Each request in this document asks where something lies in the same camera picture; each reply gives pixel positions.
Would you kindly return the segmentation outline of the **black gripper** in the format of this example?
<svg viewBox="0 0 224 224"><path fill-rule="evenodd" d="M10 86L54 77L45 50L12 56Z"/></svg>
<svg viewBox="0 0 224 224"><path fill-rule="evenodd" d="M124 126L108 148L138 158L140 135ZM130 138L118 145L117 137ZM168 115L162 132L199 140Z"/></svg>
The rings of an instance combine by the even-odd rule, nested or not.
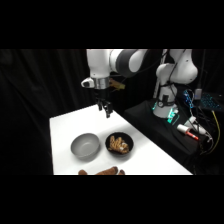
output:
<svg viewBox="0 0 224 224"><path fill-rule="evenodd" d="M106 111L106 118L110 118L113 111L112 102L110 98L110 89L95 89L95 98L99 111L104 109Z"/></svg>

